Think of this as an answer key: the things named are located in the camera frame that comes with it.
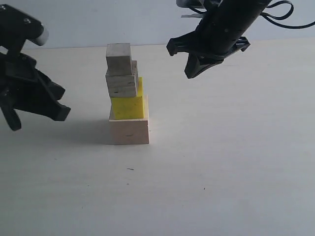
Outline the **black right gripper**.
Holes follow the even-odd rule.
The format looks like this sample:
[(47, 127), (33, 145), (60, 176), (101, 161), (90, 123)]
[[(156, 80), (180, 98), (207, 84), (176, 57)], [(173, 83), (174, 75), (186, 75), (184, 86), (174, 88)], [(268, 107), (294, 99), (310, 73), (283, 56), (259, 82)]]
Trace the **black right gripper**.
[(195, 78), (250, 46), (243, 34), (269, 3), (269, 0), (223, 0), (206, 11), (194, 31), (171, 38), (166, 48), (171, 56), (189, 53), (185, 75), (188, 79)]

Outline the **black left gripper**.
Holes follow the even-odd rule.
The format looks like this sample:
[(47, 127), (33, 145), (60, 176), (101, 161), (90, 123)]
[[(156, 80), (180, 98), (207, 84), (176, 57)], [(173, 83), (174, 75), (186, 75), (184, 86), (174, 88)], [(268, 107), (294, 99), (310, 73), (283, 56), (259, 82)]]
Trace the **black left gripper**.
[(71, 111), (59, 102), (65, 89), (36, 69), (36, 64), (34, 58), (23, 53), (16, 59), (0, 55), (0, 87), (9, 88), (14, 97), (13, 106), (8, 99), (1, 98), (0, 108), (12, 131), (21, 129), (14, 109), (48, 116), (54, 121), (65, 121)]

